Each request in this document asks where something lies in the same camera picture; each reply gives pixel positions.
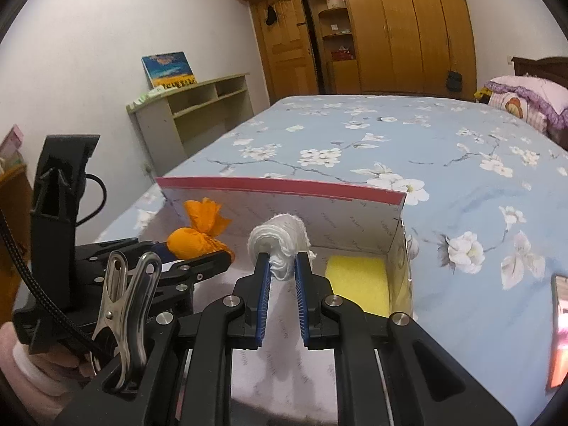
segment pillow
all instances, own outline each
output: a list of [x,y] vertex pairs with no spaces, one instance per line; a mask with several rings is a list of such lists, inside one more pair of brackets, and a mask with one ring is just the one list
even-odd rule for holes
[[512,92],[526,99],[557,129],[568,127],[568,89],[534,76],[506,75],[485,85],[497,93]]
[[493,92],[489,99],[489,105],[513,114],[535,128],[539,133],[546,134],[548,119],[531,101],[527,101],[516,93]]

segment white wall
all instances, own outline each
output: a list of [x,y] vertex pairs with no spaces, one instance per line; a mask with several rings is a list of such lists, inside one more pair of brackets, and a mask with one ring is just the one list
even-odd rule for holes
[[[47,134],[101,134],[87,171],[107,207],[78,229],[90,242],[152,181],[124,106],[148,90],[140,58],[184,51],[198,81],[247,77],[256,113],[269,106],[248,5],[238,0],[29,0],[0,44],[0,136],[24,132],[33,180]],[[100,191],[89,182],[81,214]]]
[[568,40],[542,0],[467,0],[475,38],[477,83],[514,75],[507,56],[568,56]]

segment painting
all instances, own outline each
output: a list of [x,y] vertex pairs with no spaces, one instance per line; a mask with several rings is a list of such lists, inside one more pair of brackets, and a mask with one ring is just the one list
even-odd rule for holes
[[180,88],[197,83],[183,52],[145,56],[142,63],[153,88]]

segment orange cloth ball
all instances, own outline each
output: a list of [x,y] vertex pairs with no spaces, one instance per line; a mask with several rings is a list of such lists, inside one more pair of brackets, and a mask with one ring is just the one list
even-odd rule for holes
[[204,197],[201,202],[188,200],[184,203],[191,227],[175,230],[168,237],[168,249],[179,260],[192,260],[208,253],[224,250],[235,260],[235,253],[215,237],[223,233],[231,223],[220,216],[221,204]]

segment wooden headboard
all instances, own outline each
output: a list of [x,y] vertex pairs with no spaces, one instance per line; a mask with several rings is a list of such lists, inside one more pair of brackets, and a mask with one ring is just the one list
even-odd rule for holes
[[515,75],[530,75],[545,78],[568,88],[568,58],[532,59],[513,58]]

